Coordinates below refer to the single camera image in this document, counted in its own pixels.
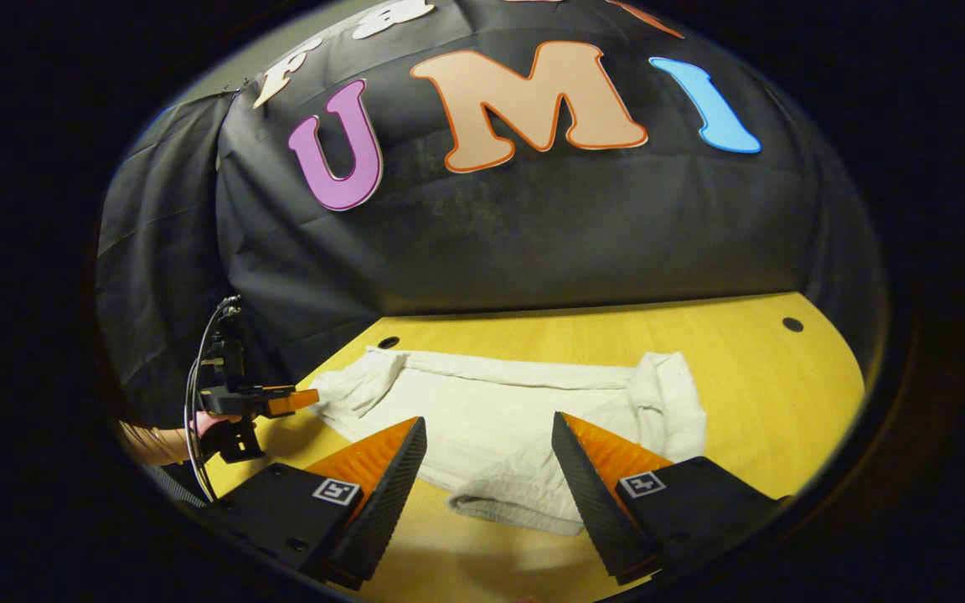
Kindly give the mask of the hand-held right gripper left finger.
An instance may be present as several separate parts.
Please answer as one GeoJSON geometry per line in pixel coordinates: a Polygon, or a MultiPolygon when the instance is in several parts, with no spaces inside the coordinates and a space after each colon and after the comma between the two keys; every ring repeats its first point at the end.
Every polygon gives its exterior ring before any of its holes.
{"type": "Polygon", "coordinates": [[[359,590],[385,554],[426,454],[426,421],[399,421],[305,469],[271,463],[198,520],[312,580],[359,590]]]}

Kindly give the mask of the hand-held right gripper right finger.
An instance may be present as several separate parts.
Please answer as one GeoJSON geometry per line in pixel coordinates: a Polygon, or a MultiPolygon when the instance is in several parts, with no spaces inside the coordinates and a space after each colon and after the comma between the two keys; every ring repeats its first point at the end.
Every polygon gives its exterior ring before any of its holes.
{"type": "Polygon", "coordinates": [[[620,585],[700,571],[787,504],[704,456],[668,461],[555,413],[551,447],[606,572],[620,585]]]}

